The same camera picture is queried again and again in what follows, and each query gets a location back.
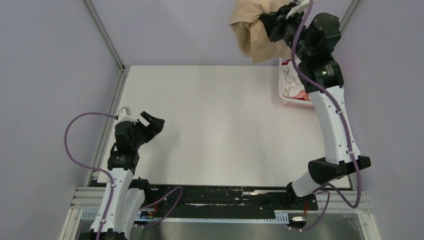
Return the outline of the beige t-shirt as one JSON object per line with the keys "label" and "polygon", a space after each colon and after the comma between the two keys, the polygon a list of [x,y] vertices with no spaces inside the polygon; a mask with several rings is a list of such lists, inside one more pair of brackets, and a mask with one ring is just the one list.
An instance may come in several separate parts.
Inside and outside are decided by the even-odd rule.
{"label": "beige t-shirt", "polygon": [[276,12],[289,3],[289,0],[235,1],[229,26],[242,55],[250,57],[254,64],[274,58],[291,58],[291,49],[283,41],[269,41],[264,24],[259,20],[261,14]]}

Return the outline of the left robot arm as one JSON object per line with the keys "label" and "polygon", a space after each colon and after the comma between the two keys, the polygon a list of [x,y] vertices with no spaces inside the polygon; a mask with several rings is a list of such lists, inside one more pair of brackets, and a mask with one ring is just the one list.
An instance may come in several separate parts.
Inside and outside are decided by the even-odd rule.
{"label": "left robot arm", "polygon": [[128,240],[140,207],[153,201],[147,179],[134,178],[140,156],[139,149],[164,128],[165,120],[143,111],[143,124],[122,109],[116,116],[115,142],[107,160],[108,177],[99,211],[89,231],[79,235],[80,240]]}

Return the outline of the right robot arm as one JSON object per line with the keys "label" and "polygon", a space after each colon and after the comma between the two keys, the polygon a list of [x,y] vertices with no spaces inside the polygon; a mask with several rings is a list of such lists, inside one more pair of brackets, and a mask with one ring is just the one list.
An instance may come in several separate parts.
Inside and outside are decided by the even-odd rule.
{"label": "right robot arm", "polygon": [[292,209],[301,207],[306,196],[331,186],[334,180],[359,175],[371,166],[370,158],[361,154],[354,140],[342,70],[332,55],[342,36],[340,21],[323,12],[305,26],[312,6],[311,0],[297,0],[259,16],[269,41],[284,42],[291,57],[299,59],[293,67],[317,113],[323,136],[324,156],[310,161],[306,173],[287,185],[285,201]]}

